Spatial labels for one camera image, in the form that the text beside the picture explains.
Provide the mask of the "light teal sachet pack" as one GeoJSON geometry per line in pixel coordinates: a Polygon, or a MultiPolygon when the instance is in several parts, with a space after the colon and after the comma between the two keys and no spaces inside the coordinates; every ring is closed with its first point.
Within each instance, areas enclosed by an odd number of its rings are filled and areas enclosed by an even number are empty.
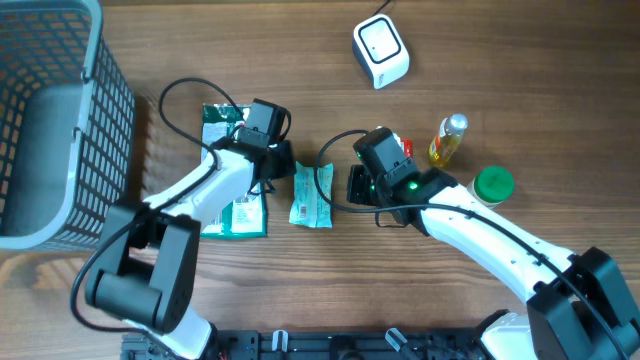
{"type": "Polygon", "coordinates": [[[323,200],[314,181],[314,169],[296,163],[294,201],[289,222],[309,228],[331,228],[331,206],[323,200]]]}

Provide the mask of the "red white tube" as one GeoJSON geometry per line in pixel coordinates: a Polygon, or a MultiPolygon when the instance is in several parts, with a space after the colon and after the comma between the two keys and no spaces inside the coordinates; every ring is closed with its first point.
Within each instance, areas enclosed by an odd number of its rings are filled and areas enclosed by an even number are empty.
{"type": "Polygon", "coordinates": [[[406,157],[412,157],[413,156],[413,143],[411,140],[409,139],[404,139],[404,138],[400,138],[398,140],[398,143],[400,144],[403,153],[405,154],[406,157]]]}

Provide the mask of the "green package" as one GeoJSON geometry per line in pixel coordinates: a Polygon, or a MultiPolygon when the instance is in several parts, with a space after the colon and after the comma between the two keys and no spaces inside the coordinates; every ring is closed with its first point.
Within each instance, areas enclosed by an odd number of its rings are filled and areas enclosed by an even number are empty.
{"type": "MultiPolygon", "coordinates": [[[[249,106],[240,105],[240,116],[229,104],[203,105],[202,142],[210,145],[243,125],[249,106]]],[[[256,185],[249,194],[229,203],[201,233],[203,238],[240,240],[266,236],[266,204],[256,185]]]]}

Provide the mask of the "small yellow bottle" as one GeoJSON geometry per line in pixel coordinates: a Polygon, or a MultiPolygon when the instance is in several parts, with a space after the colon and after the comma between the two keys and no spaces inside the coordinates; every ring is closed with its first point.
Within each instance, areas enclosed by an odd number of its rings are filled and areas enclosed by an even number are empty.
{"type": "Polygon", "coordinates": [[[443,167],[460,145],[468,127],[464,114],[456,113],[445,118],[436,136],[428,147],[428,161],[431,167],[443,167]]]}

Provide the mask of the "green lid jar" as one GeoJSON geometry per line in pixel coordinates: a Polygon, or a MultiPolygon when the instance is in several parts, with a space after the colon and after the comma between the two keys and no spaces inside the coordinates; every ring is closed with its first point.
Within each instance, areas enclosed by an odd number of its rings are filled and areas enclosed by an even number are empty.
{"type": "Polygon", "coordinates": [[[494,208],[510,198],[514,189],[513,175],[501,166],[484,168],[467,186],[469,193],[488,208],[494,208]]]}

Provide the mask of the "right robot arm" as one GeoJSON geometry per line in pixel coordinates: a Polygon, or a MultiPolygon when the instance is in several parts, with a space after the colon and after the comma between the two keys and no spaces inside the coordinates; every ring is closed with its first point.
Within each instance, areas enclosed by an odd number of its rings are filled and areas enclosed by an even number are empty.
{"type": "Polygon", "coordinates": [[[639,308],[614,259],[578,255],[523,230],[439,169],[418,170],[386,127],[363,131],[353,148],[369,203],[460,250],[526,306],[481,326],[494,359],[628,359],[639,350],[639,308]]]}

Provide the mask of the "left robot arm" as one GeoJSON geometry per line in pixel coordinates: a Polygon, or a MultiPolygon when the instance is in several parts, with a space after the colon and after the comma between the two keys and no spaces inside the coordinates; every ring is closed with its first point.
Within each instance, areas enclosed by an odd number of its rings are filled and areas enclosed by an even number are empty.
{"type": "Polygon", "coordinates": [[[256,99],[186,177],[138,204],[115,204],[76,278],[85,303],[176,359],[215,359],[218,331],[191,305],[201,232],[256,186],[293,175],[290,112],[256,99]]]}

